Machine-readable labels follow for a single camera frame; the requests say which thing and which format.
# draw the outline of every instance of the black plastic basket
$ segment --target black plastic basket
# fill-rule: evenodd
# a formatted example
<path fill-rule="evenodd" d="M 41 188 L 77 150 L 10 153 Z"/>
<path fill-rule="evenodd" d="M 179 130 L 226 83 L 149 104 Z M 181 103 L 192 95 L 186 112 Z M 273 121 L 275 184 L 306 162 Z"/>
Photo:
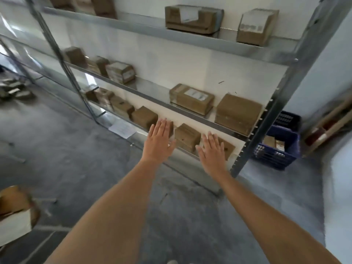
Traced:
<path fill-rule="evenodd" d="M 301 127 L 301 117 L 290 112 L 281 111 L 276 118 L 274 125 L 289 128 L 294 132 L 298 132 Z"/>
<path fill-rule="evenodd" d="M 290 129 L 272 125 L 266 135 L 285 142 L 285 151 L 259 143 L 253 158 L 278 170 L 284 170 L 300 157 L 300 136 Z"/>

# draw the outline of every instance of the person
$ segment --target person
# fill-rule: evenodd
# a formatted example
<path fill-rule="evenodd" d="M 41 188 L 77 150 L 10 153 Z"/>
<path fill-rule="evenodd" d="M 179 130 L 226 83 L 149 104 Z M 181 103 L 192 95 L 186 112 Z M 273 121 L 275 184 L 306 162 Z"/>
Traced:
<path fill-rule="evenodd" d="M 152 125 L 139 163 L 77 222 L 47 264 L 110 264 L 138 261 L 141 233 L 157 168 L 172 154 L 170 121 Z M 197 146 L 205 171 L 219 183 L 271 264 L 340 263 L 308 232 L 244 188 L 226 170 L 223 143 L 202 135 Z"/>

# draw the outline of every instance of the gray floor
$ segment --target gray floor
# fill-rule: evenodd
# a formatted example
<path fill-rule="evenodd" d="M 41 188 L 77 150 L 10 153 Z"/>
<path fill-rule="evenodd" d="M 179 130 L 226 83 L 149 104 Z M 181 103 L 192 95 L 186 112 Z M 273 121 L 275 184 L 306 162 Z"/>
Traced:
<path fill-rule="evenodd" d="M 57 197 L 57 204 L 41 203 L 37 226 L 72 227 L 142 152 L 42 90 L 35 93 L 35 102 L 0 106 L 0 139 L 15 142 L 16 154 L 27 159 L 19 164 L 0 157 L 0 189 L 19 184 L 34 197 Z M 238 179 L 324 243 L 318 165 L 302 159 L 279 172 L 249 161 Z M 0 263 L 43 263 L 65 235 L 33 230 L 7 245 Z M 163 165 L 151 193 L 140 263 L 170 259 L 180 264 L 268 263 L 226 198 L 218 199 Z"/>

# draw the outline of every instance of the person's left arm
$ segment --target person's left arm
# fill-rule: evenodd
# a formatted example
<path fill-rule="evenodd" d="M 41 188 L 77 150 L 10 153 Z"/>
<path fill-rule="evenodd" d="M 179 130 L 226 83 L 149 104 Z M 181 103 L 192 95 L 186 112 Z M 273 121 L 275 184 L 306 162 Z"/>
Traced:
<path fill-rule="evenodd" d="M 131 263 L 138 252 L 156 169 L 173 152 L 170 122 L 150 128 L 140 162 L 77 222 L 47 259 L 48 264 Z"/>

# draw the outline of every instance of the metal upright post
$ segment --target metal upright post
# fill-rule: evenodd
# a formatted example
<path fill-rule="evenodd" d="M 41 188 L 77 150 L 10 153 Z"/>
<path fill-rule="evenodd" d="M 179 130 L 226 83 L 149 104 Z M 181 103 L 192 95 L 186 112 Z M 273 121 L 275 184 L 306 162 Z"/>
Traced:
<path fill-rule="evenodd" d="M 296 62 L 287 69 L 243 150 L 231 169 L 236 177 L 253 155 L 320 53 L 352 7 L 352 0 L 320 0 L 296 48 Z"/>
<path fill-rule="evenodd" d="M 64 70 L 67 78 L 69 79 L 69 81 L 71 82 L 73 88 L 76 90 L 77 94 L 79 95 L 79 97 L 82 99 L 82 101 L 84 102 L 84 104 L 86 105 L 88 111 L 90 112 L 91 116 L 93 117 L 93 119 L 95 120 L 95 122 L 97 124 L 98 121 L 97 121 L 97 117 L 96 115 L 94 114 L 92 108 L 90 107 L 90 105 L 88 104 L 88 102 L 86 101 L 86 99 L 84 99 L 81 95 L 81 92 L 80 92 L 80 86 L 79 84 L 77 83 L 77 80 L 75 78 L 75 75 L 72 73 L 71 69 L 65 64 L 65 61 L 64 61 L 64 58 L 62 56 L 62 53 L 61 53 L 61 50 L 59 48 L 59 46 L 57 45 L 54 37 L 52 36 L 48 26 L 46 25 L 46 22 L 45 20 L 43 19 L 41 13 L 39 13 L 37 11 L 37 9 L 35 8 L 35 5 L 34 5 L 34 2 L 33 0 L 25 0 L 25 2 L 27 3 L 27 6 L 29 8 L 29 11 L 31 13 L 31 15 L 34 17 L 34 19 L 39 23 L 39 26 L 41 27 L 42 29 L 42 33 L 46 39 L 46 41 L 49 43 L 51 49 L 54 51 L 57 59 L 59 60 L 59 63 L 62 67 L 62 69 Z"/>
<path fill-rule="evenodd" d="M 20 64 L 20 62 L 17 60 L 13 52 L 7 47 L 7 45 L 0 39 L 0 44 L 1 46 L 5 49 L 5 51 L 8 53 L 10 58 L 13 60 L 15 63 L 16 67 L 22 72 L 22 74 L 27 77 L 32 84 L 34 84 L 34 79 L 29 75 L 29 73 L 26 71 L 26 69 Z"/>

